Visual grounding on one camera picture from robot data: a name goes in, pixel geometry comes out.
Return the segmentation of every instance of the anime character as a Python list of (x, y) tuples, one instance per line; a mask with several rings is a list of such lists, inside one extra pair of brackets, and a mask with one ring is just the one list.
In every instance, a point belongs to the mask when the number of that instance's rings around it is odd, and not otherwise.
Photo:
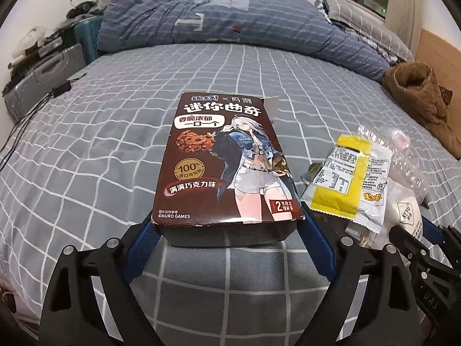
[[(284, 157), (271, 144), (261, 124), (247, 116), (236, 116), (213, 137), (215, 142), (209, 151), (224, 161), (221, 178), (225, 183), (218, 187), (217, 196), (234, 188), (242, 218), (262, 219), (260, 194), (269, 209), (269, 200), (296, 199), (300, 206)], [(275, 213), (273, 217), (276, 221), (293, 218), (291, 212)]]

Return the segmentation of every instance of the bed sheet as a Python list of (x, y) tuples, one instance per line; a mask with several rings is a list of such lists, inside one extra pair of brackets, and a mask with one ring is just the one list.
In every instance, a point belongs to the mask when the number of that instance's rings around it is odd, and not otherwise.
[[(103, 56), (36, 115), (0, 175), (0, 268), (40, 315), (66, 245), (99, 247), (152, 208), (179, 97), (279, 95), (273, 124), (299, 191), (310, 163), (361, 123), (395, 125), (432, 181), (437, 224), (461, 217), (461, 166), (376, 82), (319, 59), (237, 44), (176, 44)], [(441, 251), (432, 255), (441, 259)], [(344, 325), (351, 332), (366, 277)], [(100, 282), (97, 299), (117, 335)], [(167, 345), (291, 345), (328, 288), (297, 232), (272, 245), (182, 249), (162, 239), (132, 289)]]

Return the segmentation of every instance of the brown fleece clothing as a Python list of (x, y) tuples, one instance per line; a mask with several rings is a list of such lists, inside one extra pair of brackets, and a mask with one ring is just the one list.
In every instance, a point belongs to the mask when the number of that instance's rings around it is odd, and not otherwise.
[(386, 71), (382, 84), (411, 118), (434, 135), (456, 159), (460, 159), (461, 142), (447, 125), (447, 105), (451, 97), (442, 96), (439, 82), (429, 65), (401, 63)]

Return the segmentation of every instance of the wooden panel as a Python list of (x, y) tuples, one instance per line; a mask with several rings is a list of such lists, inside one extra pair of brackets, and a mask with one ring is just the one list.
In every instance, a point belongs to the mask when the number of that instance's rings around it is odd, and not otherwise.
[(430, 65), (439, 84), (453, 91), (448, 125), (461, 139), (461, 52), (437, 35), (422, 30), (415, 60)]

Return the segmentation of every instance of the curtain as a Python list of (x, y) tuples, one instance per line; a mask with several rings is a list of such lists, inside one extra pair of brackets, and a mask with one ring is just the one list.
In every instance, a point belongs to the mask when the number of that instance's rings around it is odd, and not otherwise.
[(384, 25), (415, 55), (422, 29), (422, 0), (389, 0)]

